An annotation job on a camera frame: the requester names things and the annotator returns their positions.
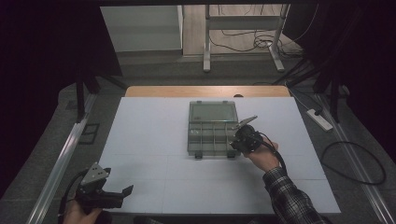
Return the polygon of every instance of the plaid sleeve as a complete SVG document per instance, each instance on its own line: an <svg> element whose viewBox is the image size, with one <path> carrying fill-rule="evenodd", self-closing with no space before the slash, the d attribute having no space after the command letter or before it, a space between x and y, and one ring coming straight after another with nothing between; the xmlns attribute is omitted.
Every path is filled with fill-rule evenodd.
<svg viewBox="0 0 396 224"><path fill-rule="evenodd" d="M280 223L328 223L315 210L308 195L297 189L282 168L269 171L262 179Z"/></svg>

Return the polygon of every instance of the aluminum rail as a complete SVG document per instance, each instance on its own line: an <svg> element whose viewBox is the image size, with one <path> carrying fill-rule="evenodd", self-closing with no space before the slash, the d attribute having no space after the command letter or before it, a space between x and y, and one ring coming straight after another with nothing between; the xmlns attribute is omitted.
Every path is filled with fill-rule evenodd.
<svg viewBox="0 0 396 224"><path fill-rule="evenodd" d="M339 141L348 141L347 135L345 134L342 126L339 123L336 123L332 118L330 112L326 109L329 108L325 99L322 99L322 95L317 95L319 102L323 105L323 113L325 114L326 118L332 124L335 130L336 137ZM372 178L368 175L364 165L361 163L358 155L356 154L355 150L353 150L352 145L344 145L344 153L346 155L346 159L349 161L349 164L352 167L353 172L357 176L358 179L362 181L373 182ZM382 198L378 187L377 186L370 186L370 185L361 185L363 188L364 193L366 194L367 198L370 201L371 206L374 208L378 219L382 223L395 223L395 220L390 213L387 204L385 203L384 199Z"/></svg>
<svg viewBox="0 0 396 224"><path fill-rule="evenodd" d="M33 208L28 220L26 223L42 223L45 215L50 207L50 203L52 202L53 196L64 176L64 171L66 170L67 164L70 161L70 158L73 155L73 152L78 143L78 139L80 138L82 131L87 123L88 117L90 115L93 103L96 100L96 94L90 94L87 97L85 102L85 114L80 123L76 123L73 126L72 131L70 132L65 144L64 148L61 151L61 154L58 157L55 165L52 168L52 171L47 179L47 182L44 188L41 190L40 196L38 196L37 202L35 203L35 207Z"/></svg>

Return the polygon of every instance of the dark floor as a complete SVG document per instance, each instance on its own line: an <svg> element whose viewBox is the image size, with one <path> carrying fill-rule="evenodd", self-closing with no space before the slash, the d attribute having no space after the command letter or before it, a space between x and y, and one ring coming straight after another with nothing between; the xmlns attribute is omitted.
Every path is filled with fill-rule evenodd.
<svg viewBox="0 0 396 224"><path fill-rule="evenodd" d="M123 77L116 79L127 85L266 85L279 77L268 56L213 57L210 73L203 72L201 59L179 57L154 58L120 58ZM295 59L284 60L285 67L290 69L298 62ZM60 198L72 178L78 171L98 161L106 143L112 121L115 117L120 98L125 91L118 86L98 78L102 87L93 106L88 124L100 124L94 142L90 145L79 144L69 162L60 187L55 193L44 223L55 223ZM313 96L312 83L307 80L298 85L297 90ZM297 97L309 108L318 109L306 95L296 92ZM314 147L320 156L324 148L337 141L335 133L325 133L306 114L306 108L299 105L302 118ZM346 99L339 100L339 116L342 128L350 141L359 143L373 152L384 165L388 180L378 190L392 214L396 214L396 166L383 148L375 141L359 120L348 108ZM28 161L14 179L0 201L0 223L23 223L29 217L35 201L40 194L53 164L56 162L64 142L76 121L76 93L74 85L63 89L59 94L59 104L50 120L47 129L41 135ZM91 135L81 136L81 142L92 140ZM326 157L326 162L343 172L353 175L342 147L334 147ZM366 153L357 151L362 163L373 180L380 177L378 166ZM324 168L329 179L341 214L331 215L333 223L380 223L375 210L366 197L360 184ZM133 223L132 216L114 216L114 223ZM196 220L188 223L220 223L220 220Z"/></svg>

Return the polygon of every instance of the hand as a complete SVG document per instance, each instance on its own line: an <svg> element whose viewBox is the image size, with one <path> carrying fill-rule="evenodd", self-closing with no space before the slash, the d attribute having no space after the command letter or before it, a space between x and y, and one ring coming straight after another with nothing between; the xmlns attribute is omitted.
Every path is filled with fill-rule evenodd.
<svg viewBox="0 0 396 224"><path fill-rule="evenodd" d="M72 200L64 214L64 224L93 224L102 212L102 208L93 208L86 215L76 200Z"/></svg>
<svg viewBox="0 0 396 224"><path fill-rule="evenodd" d="M263 138L262 140L271 145L271 142L267 138ZM278 144L275 142L272 142L272 144L277 150ZM276 158L271 149L264 146L263 144L261 144L254 152L244 153L244 156L253 161L253 164L264 170L265 173L276 167L279 167L279 160Z"/></svg>

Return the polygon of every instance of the white tabletop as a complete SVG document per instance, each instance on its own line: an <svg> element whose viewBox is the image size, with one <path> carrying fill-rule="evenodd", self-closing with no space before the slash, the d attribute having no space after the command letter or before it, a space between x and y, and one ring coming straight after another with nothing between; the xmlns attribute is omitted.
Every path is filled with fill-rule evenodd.
<svg viewBox="0 0 396 224"><path fill-rule="evenodd" d="M187 151L190 101L234 101L239 120L279 143L290 178L322 214L340 213L297 105L291 97L124 97L99 164L112 169L104 186L134 185L122 208L134 214L273 214L263 171L242 157L204 157Z"/></svg>

